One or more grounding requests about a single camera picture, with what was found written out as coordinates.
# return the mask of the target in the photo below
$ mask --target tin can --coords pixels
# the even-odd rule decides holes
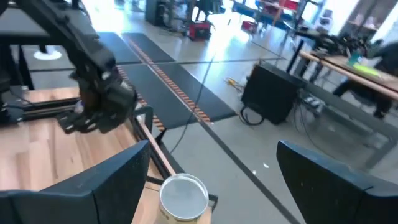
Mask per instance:
[[[202,181],[190,174],[173,175],[160,188],[156,224],[195,224],[208,202],[208,191]]]

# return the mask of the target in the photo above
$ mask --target wooden board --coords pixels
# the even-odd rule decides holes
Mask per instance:
[[[78,96],[76,88],[30,91],[33,102]],[[0,190],[41,190],[67,179],[134,145],[131,130],[120,125],[107,134],[65,134],[54,119],[0,129]],[[154,163],[148,175],[161,179]]]

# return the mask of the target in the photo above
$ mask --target black cable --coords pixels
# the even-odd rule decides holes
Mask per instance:
[[[260,116],[261,116],[261,120],[259,121],[259,122],[256,122],[256,123],[252,123],[252,122],[250,122],[249,121],[249,118],[248,118],[248,114],[244,114],[243,112],[244,112],[244,110],[246,109],[246,108],[250,108],[250,107],[255,107],[253,104],[251,104],[251,105],[244,105],[243,106],[243,108],[241,109],[241,111],[240,111],[240,113],[239,113],[239,119],[242,121],[242,123],[244,123],[245,125],[248,125],[248,126],[259,126],[260,124],[262,124],[263,122],[264,122],[264,120],[265,120],[265,117],[263,117],[263,115],[261,115],[260,114]]]
[[[298,131],[298,132],[300,132],[299,131],[299,128],[297,127],[297,121],[296,121],[296,114],[297,114],[297,107],[298,106],[300,106],[300,102],[296,102],[295,104],[294,104],[294,109],[293,109],[293,115],[294,115],[294,117],[293,117],[293,122],[294,122],[294,127],[296,128],[296,130]]]
[[[191,110],[191,114],[190,114],[190,116],[189,116],[189,118],[188,118],[187,123],[185,124],[184,130],[182,131],[182,134],[181,134],[180,139],[177,141],[177,143],[175,144],[174,148],[170,151],[170,154],[172,154],[172,153],[175,151],[175,149],[177,148],[177,146],[181,143],[181,140],[183,139],[183,137],[184,137],[184,135],[185,135],[185,132],[186,132],[187,129],[188,129],[188,125],[190,124],[191,119],[192,119],[192,116],[193,116],[193,114],[195,113],[195,110],[196,110],[196,108],[197,108],[197,105],[198,105],[198,102],[199,102],[199,99],[200,99],[200,96],[201,96],[201,92],[202,92],[202,90],[203,90],[203,87],[205,87],[205,82],[206,82],[206,79],[207,79],[207,75],[209,74],[211,64],[213,63],[214,59],[216,58],[216,54],[217,54],[217,52],[215,52],[213,58],[210,60],[209,66],[207,66],[205,76],[203,77],[203,81],[201,82],[201,85],[200,85],[198,97],[197,97],[197,99],[195,100],[195,106],[194,106],[194,107],[192,108],[192,110]]]
[[[301,122],[302,122],[302,124],[303,124],[304,131],[305,131],[305,134],[306,134],[307,137],[308,137],[308,140],[310,140],[311,144],[313,144],[315,148],[317,148],[319,151],[323,152],[323,151],[320,149],[320,147],[318,147],[318,145],[315,144],[315,142],[312,140],[311,135],[310,135],[310,133],[307,131],[307,126],[305,125],[305,122],[304,122],[304,116],[303,116],[302,108],[301,108],[300,105],[298,105],[298,107],[300,108]]]
[[[34,103],[32,103],[31,101],[29,101],[29,100],[27,100],[27,99],[25,99],[25,98],[19,96],[17,93],[14,92],[14,90],[13,90],[12,88],[10,88],[10,93],[11,93],[11,95],[15,96],[16,98],[18,98],[18,99],[20,99],[20,100],[22,100],[22,101],[24,101],[24,102],[30,104],[31,106],[36,106],[36,105],[35,105]]]

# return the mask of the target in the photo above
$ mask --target black floor mat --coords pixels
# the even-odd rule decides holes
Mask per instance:
[[[122,34],[123,39],[126,43],[128,40],[133,41],[153,62],[174,62],[174,59],[165,53],[160,47],[158,47],[153,41],[151,41],[145,34],[140,33],[125,33]]]
[[[120,66],[137,88],[146,103],[153,107],[156,116],[165,128],[186,125],[190,110],[175,96],[147,65]]]
[[[113,52],[117,64],[142,63],[140,58],[117,34],[100,32],[98,35],[99,40]]]
[[[158,67],[192,100],[198,98],[201,83],[178,64],[163,64]],[[224,101],[213,92],[203,87],[199,108],[210,118],[212,122],[235,116],[236,113]]]

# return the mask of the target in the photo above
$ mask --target concrete floor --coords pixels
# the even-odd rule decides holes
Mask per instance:
[[[177,62],[193,62],[183,67],[200,82],[203,81],[205,71],[210,66],[205,86],[236,111],[241,107],[239,92],[226,85],[225,78],[230,77],[241,81],[250,74],[252,66],[259,58],[267,58],[270,59],[270,63],[275,63],[274,59],[278,58],[275,53],[280,52],[279,43],[284,35],[283,31],[274,28],[269,37],[267,35],[270,30],[263,35],[250,36],[240,30],[239,16],[227,13],[211,18],[216,30],[213,31],[209,42],[191,42],[148,24],[144,20],[143,13],[125,13],[114,10],[111,3],[99,5],[94,0],[83,2],[86,3],[96,30],[145,33]],[[290,46],[285,46],[282,56],[290,58],[291,55]],[[42,68],[37,65],[40,62],[29,59],[29,56],[28,63],[33,69]],[[279,60],[278,67],[285,68],[287,63],[287,60]],[[70,64],[66,62],[61,67],[70,68]],[[32,78],[36,88],[75,85],[68,80],[68,74],[69,72],[65,71],[34,72]],[[323,86],[332,91],[340,80],[341,75],[332,73]],[[346,94],[344,99],[359,104],[350,94]],[[372,149],[362,146],[363,136],[352,133],[351,130],[327,118],[322,118],[314,127],[308,127],[307,131],[311,137],[309,139],[301,124],[302,117],[307,117],[305,109],[296,111],[296,114],[289,117],[287,123],[280,126],[273,126],[266,121],[260,126],[249,127],[240,122],[238,117],[211,124],[211,129],[300,223],[304,223],[304,220],[285,185],[276,160],[278,141],[288,140],[354,167],[360,166],[373,153]],[[394,117],[389,117],[388,121],[395,122]],[[184,127],[180,127],[167,131],[164,144],[169,150],[175,147],[183,129]],[[398,153],[397,150],[375,169],[370,170],[370,173],[398,183],[398,172],[396,172],[398,163],[394,160],[396,153]],[[173,156],[186,172],[199,177],[204,181],[209,192],[219,196],[220,203],[214,212],[213,223],[288,223],[288,220],[199,124],[188,126]]]

